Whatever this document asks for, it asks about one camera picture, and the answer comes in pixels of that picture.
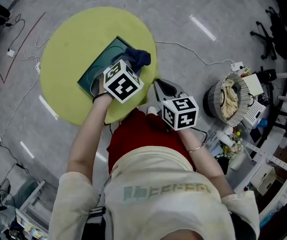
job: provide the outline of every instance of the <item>t-shirt sleeve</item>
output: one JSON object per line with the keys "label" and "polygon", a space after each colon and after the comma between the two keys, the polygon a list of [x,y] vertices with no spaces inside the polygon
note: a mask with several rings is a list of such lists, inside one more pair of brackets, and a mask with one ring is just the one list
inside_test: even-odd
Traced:
{"label": "t-shirt sleeve", "polygon": [[99,195],[90,180],[79,172],[67,172],[59,180],[49,225],[48,240],[80,240],[90,209]]}
{"label": "t-shirt sleeve", "polygon": [[222,198],[221,202],[228,208],[228,211],[237,214],[248,223],[258,239],[260,233],[259,212],[254,192],[246,191],[240,194],[231,194]]}

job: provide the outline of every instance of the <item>person's right arm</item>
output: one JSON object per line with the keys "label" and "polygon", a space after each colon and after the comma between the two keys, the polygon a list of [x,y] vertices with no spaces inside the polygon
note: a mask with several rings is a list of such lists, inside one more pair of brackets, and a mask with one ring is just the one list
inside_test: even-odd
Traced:
{"label": "person's right arm", "polygon": [[[179,130],[178,133],[188,152],[200,147],[202,144],[201,141],[197,139],[193,131],[189,128]],[[196,167],[197,172],[204,175],[211,181],[211,183],[218,190],[221,198],[235,193],[228,184],[219,163],[204,146],[189,153],[189,155],[194,166]]]}

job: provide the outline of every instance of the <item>gray concrete floor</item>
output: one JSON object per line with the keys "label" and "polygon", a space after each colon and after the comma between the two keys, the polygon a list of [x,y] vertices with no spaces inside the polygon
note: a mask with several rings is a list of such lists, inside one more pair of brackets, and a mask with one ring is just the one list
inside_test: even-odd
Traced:
{"label": "gray concrete floor", "polygon": [[[270,18],[265,9],[268,6],[277,8],[274,0],[20,0],[13,8],[10,22],[13,22],[17,14],[21,14],[26,25],[14,49],[18,49],[44,12],[45,16],[22,47],[28,55],[42,55],[42,49],[35,50],[39,33],[43,33],[43,42],[72,15],[99,6],[130,11],[146,24],[156,41],[179,42],[194,49],[208,63],[230,58],[235,62],[242,61],[255,70],[259,70],[260,66],[278,72],[285,70],[284,61],[280,57],[276,61],[261,60],[264,46],[249,34],[251,30],[258,31],[256,21],[262,22],[269,30]],[[212,41],[190,20],[190,16],[198,19],[217,40]],[[7,56],[7,49],[18,34],[21,28],[19,25],[12,28],[0,27],[0,73],[3,77],[12,62]],[[161,76],[183,86],[194,96],[200,106],[197,127],[208,130],[213,120],[203,111],[202,97],[211,85],[230,72],[228,63],[207,66],[192,52],[177,45],[158,43],[156,47]],[[0,79],[0,137],[4,136],[6,126],[23,95],[38,77],[35,65],[35,60],[15,61],[5,84]],[[36,86],[16,111],[2,143],[29,169],[31,176],[40,181],[46,180],[56,189],[59,177],[66,170],[70,145],[78,127],[62,118],[55,120],[41,104],[39,95],[43,94],[38,79]],[[148,97],[148,104],[141,108],[143,110],[148,105],[157,104],[152,88]],[[116,127],[117,124],[113,124],[112,130]],[[105,158],[108,158],[106,148],[110,138],[111,134],[106,127],[98,148],[98,152]],[[34,159],[22,148],[21,141],[34,155]],[[0,147],[0,182],[13,163],[8,151]],[[17,167],[11,171],[8,178],[12,193],[16,193],[27,176]],[[107,163],[96,158],[93,181],[97,190],[101,189],[107,176]]]}

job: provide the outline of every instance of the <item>red shorts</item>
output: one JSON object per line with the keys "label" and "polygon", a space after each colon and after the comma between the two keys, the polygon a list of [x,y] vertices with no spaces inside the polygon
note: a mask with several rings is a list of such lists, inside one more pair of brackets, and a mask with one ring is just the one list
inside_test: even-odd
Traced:
{"label": "red shorts", "polygon": [[167,131],[166,124],[160,116],[155,114],[146,116],[144,112],[135,108],[112,135],[107,148],[109,172],[123,155],[145,146],[161,146],[178,151],[195,169],[178,133],[174,130]]}

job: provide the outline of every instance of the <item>round table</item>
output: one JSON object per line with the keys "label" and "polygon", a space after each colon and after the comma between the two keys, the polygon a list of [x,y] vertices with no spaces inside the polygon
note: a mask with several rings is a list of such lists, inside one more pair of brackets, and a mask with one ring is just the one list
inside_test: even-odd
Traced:
{"label": "round table", "polygon": [[133,14],[114,7],[81,11],[65,21],[51,36],[41,61],[41,89],[47,103],[62,118],[81,125],[92,107],[92,97],[78,80],[101,54],[120,36],[135,49],[151,54],[151,64],[142,67],[144,87],[124,104],[113,100],[105,123],[125,118],[146,100],[157,77],[156,44],[148,28]]}

